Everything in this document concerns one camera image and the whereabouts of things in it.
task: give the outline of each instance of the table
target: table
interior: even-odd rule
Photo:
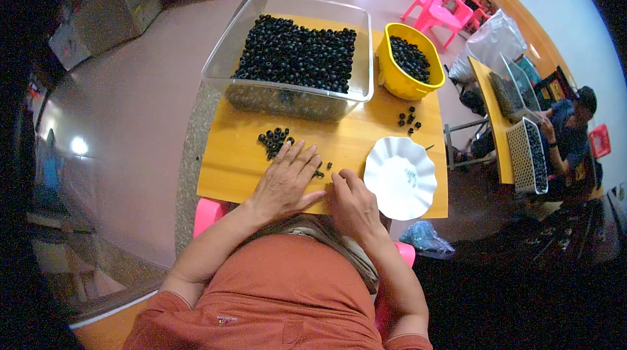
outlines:
[[[494,146],[496,147],[497,151],[499,180],[501,184],[513,184],[514,179],[512,155],[510,154],[509,143],[507,142],[506,134],[507,130],[511,126],[513,126],[513,124],[508,119],[503,117],[503,113],[501,113],[497,97],[494,94],[494,90],[492,89],[492,84],[490,83],[489,79],[489,74],[491,72],[490,68],[473,57],[469,56],[468,60],[470,61],[470,65],[472,66],[476,80],[479,83],[480,92],[485,103],[485,111],[490,120],[492,136],[494,137]],[[450,127],[448,124],[444,125],[444,134],[446,136],[446,142],[449,145],[449,169],[455,169],[459,166],[490,161],[491,158],[479,158],[457,164],[453,163],[453,147],[451,145],[450,133],[452,133],[453,131],[458,131],[460,129],[479,126],[484,123],[486,123],[485,119],[462,124],[461,126],[456,127]]]
[[[295,20],[296,22],[309,28],[324,27],[319,25],[319,20],[304,17]],[[335,22],[334,26],[341,28],[345,25]],[[382,38],[382,32],[372,31],[372,47],[376,48]],[[409,114],[408,108],[413,105],[416,107],[414,112],[416,121],[420,121],[423,126],[411,136],[411,139],[426,148],[434,145],[427,151],[427,155],[435,164],[438,182],[433,205],[422,218],[446,218],[448,175],[438,95],[434,92],[421,101],[407,102],[389,94],[385,88],[377,86],[378,75],[379,64],[375,57],[376,89],[372,100],[359,104],[337,124],[252,114],[235,109],[231,103],[222,98],[217,106],[202,157],[197,194],[236,203],[247,199],[269,165],[265,149],[256,141],[257,136],[276,127],[289,127],[290,136],[294,136],[296,140],[305,139],[307,145],[318,145],[318,153],[323,162],[320,170],[326,176],[322,179],[314,178],[306,192],[326,189],[327,184],[331,182],[331,171],[337,172],[344,167],[353,169],[362,176],[365,158],[377,140],[386,136],[408,136],[408,126],[401,128],[396,123],[398,114],[401,112]],[[325,170],[327,162],[333,162],[331,171]],[[307,212],[329,213],[325,201],[313,205]]]

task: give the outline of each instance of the orange shirt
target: orange shirt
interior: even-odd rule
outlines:
[[[432,350],[417,334],[382,344],[356,269],[298,235],[265,236],[231,255],[193,309],[157,293],[123,348]]]

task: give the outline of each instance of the wall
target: wall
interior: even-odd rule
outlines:
[[[594,128],[607,125],[612,153],[600,159],[605,188],[624,179],[627,156],[627,87],[620,61],[592,0],[520,0],[542,25],[577,86],[590,86],[598,99]]]

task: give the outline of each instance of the white plate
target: white plate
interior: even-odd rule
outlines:
[[[408,221],[431,207],[438,186],[435,165],[425,148],[408,137],[379,139],[365,160],[365,186],[388,218]]]

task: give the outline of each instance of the plastic bag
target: plastic bag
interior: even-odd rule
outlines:
[[[461,83],[473,82],[474,72],[468,56],[493,69],[503,64],[499,54],[515,60],[526,50],[527,44],[518,25],[499,9],[468,38],[466,46],[451,65],[448,76]]]
[[[433,229],[428,221],[418,221],[403,232],[399,241],[413,245],[419,255],[434,257],[436,259],[450,259],[455,249]]]

